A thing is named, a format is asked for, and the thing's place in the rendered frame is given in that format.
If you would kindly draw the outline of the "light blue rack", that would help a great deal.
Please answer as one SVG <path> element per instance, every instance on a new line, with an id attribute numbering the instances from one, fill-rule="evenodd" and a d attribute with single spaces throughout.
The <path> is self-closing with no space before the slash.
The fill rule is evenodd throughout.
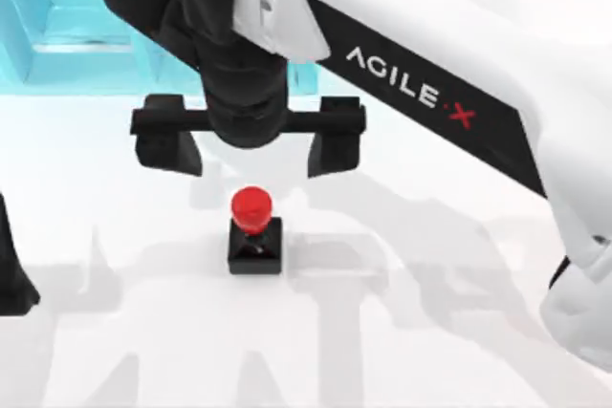
<path id="1" fill-rule="evenodd" d="M 197 76 L 103 0 L 0 0 L 0 95 L 200 95 Z"/>

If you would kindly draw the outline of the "red and black stamp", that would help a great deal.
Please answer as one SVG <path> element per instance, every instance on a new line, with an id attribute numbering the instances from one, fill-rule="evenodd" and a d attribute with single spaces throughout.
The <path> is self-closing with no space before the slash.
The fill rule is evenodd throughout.
<path id="1" fill-rule="evenodd" d="M 228 265 L 233 275 L 278 275 L 283 265 L 283 221 L 263 188 L 245 186 L 230 200 Z"/>

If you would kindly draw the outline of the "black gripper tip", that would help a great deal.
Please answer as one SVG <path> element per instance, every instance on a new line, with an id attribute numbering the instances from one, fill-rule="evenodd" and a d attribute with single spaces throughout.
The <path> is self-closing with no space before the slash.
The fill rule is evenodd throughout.
<path id="1" fill-rule="evenodd" d="M 24 316 L 40 299 L 18 258 L 6 202 L 0 193 L 0 317 Z"/>

